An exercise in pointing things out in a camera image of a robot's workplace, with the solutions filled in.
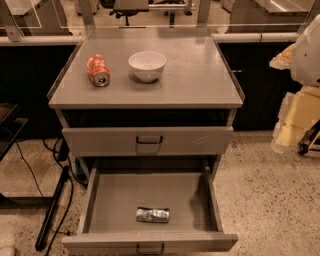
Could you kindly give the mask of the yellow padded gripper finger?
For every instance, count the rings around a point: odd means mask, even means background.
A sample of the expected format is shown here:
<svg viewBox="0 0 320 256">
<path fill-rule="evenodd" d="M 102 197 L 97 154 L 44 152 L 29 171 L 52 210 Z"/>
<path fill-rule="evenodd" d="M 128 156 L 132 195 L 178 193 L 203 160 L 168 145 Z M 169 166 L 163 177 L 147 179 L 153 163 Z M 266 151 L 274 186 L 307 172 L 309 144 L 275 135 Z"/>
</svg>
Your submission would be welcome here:
<svg viewBox="0 0 320 256">
<path fill-rule="evenodd" d="M 293 94 L 288 92 L 282 100 L 278 122 L 273 131 L 271 148 L 276 153 L 298 149 L 298 143 L 320 120 L 320 89 L 303 86 Z"/>
<path fill-rule="evenodd" d="M 269 62 L 269 66 L 278 70 L 289 69 L 291 67 L 292 53 L 294 49 L 295 43 L 289 45 L 281 53 L 271 59 L 271 61 Z"/>
</svg>

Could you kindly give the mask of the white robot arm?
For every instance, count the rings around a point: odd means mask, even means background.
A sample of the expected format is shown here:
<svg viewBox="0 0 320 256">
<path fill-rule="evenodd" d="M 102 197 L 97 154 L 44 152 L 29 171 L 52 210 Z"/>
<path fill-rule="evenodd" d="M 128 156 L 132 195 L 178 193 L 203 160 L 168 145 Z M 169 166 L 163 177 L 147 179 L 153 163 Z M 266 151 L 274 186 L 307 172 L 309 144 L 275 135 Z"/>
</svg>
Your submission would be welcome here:
<svg viewBox="0 0 320 256">
<path fill-rule="evenodd" d="M 287 93 L 281 103 L 271 148 L 277 153 L 298 149 L 298 143 L 320 120 L 320 15 L 300 34 L 295 43 L 273 57 L 269 66 L 290 70 L 301 85 Z"/>
</svg>

